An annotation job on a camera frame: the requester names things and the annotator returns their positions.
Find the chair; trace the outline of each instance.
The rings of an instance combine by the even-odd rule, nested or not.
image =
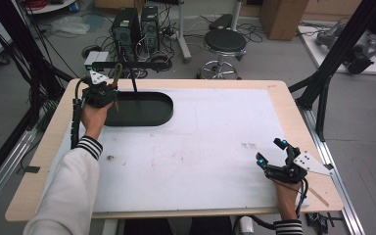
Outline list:
[[[241,60],[246,48],[246,39],[237,31],[229,29],[214,29],[204,36],[204,46],[218,56],[217,61],[203,65],[197,73],[197,78],[205,79],[241,79],[236,69],[224,62],[224,57],[236,57]]]

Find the shelf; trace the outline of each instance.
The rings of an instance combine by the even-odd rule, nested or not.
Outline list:
[[[28,10],[28,13],[42,14],[42,13],[54,12],[54,11],[57,11],[57,10],[60,10],[62,8],[69,6],[73,2],[75,2],[75,0],[64,0],[63,4],[48,4],[47,6],[39,10],[32,10],[32,11]]]

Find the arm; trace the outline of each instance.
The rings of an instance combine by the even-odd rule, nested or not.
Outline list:
[[[277,209],[282,217],[281,221],[273,223],[276,234],[304,234],[302,223],[295,213],[295,202],[301,183],[287,184],[274,181],[274,185],[277,193]]]
[[[38,212],[23,234],[88,234],[99,180],[97,160],[103,150],[97,138],[109,107],[84,107],[85,135],[60,160]]]

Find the metal rail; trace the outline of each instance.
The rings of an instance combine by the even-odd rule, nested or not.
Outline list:
[[[324,161],[325,164],[335,165],[334,160],[332,158],[331,153],[329,152],[328,146],[326,142],[323,142],[316,133],[316,118],[312,111],[306,111],[302,108],[299,108],[302,117],[306,123],[307,129],[312,136],[312,139],[315,143],[315,146],[319,152],[320,157]],[[362,228],[361,222],[356,215],[355,208],[353,207],[353,203],[351,202],[350,196],[345,188],[345,185],[341,179],[340,173],[336,168],[332,169],[332,180],[335,183],[335,186],[338,190],[338,193],[341,196],[341,199],[344,203],[344,208],[341,210],[345,223],[352,235],[364,235],[364,229]]]

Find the white sleeve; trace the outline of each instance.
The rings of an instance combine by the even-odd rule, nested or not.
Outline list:
[[[60,160],[35,217],[23,234],[88,234],[99,180],[102,146],[84,136]]]

